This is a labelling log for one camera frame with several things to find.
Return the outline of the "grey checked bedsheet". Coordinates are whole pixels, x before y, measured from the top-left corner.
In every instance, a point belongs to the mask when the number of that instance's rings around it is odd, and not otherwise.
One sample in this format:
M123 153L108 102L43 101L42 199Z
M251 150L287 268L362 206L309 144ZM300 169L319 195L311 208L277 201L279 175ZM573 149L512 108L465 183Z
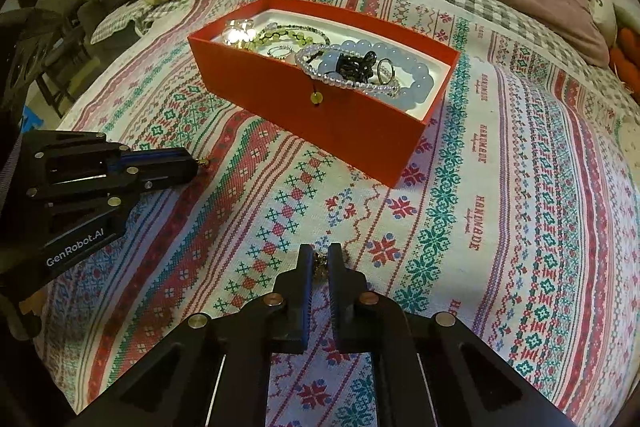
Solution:
M208 12L222 14L255 0L220 0ZM522 51L537 63L554 65L572 76L586 90L587 105L608 110L616 118L638 124L639 107L620 80L605 68L589 65L567 39L538 20L510 8L498 0L307 0L314 3L351 8L377 18L413 28L444 40L442 30L447 14L461 16L472 23L497 31L510 49L506 57Z

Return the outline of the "patterned knit-print cloth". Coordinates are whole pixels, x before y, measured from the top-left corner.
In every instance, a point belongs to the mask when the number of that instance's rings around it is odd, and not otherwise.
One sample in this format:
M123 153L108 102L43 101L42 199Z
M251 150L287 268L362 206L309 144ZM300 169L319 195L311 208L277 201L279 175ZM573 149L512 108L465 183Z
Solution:
M63 120L209 165L145 196L125 236L49 288L41 360L86 407L194 312L265 294L300 244L405 310L460 317L581 426L607 426L639 370L639 123L497 31L447 14L460 54L442 105L386 187L209 93L188 43L224 15L193 0L122 54Z

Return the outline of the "black hair clip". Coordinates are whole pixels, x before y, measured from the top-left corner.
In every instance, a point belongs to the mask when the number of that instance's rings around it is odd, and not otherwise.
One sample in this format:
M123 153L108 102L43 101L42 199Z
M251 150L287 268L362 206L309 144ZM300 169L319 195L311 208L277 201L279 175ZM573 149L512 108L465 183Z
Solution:
M373 66L377 59L373 51L363 56L341 54L336 61L335 72L345 80L366 83L373 77Z

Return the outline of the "orange plush toy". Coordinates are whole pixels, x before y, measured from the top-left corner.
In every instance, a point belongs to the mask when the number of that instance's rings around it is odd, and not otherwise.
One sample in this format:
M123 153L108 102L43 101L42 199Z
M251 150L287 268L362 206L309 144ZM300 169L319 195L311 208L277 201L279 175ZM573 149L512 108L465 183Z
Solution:
M640 42L639 35L630 28L618 31L616 43L610 49L610 67L631 96L639 101Z

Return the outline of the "black chair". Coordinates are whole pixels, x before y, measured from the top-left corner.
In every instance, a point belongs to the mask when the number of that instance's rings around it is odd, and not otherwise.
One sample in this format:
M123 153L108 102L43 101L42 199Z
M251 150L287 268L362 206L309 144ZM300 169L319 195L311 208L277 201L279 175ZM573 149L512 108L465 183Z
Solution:
M74 77L92 61L110 64L138 39L131 20L101 38L99 26L132 0L37 0L1 14L1 113L16 119L35 83L61 112Z

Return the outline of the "red jewelry box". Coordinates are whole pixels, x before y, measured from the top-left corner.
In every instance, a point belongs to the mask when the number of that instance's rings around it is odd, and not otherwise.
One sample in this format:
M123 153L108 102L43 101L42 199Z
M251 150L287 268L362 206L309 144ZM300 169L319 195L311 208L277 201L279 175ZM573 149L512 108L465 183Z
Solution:
M428 68L433 87L414 109L400 110L354 89L314 80L296 65L222 41L226 23L276 20L314 26L333 39L391 44ZM371 178L393 187L439 106L460 54L430 37L373 16L303 0L257 0L189 37L205 87L300 136Z

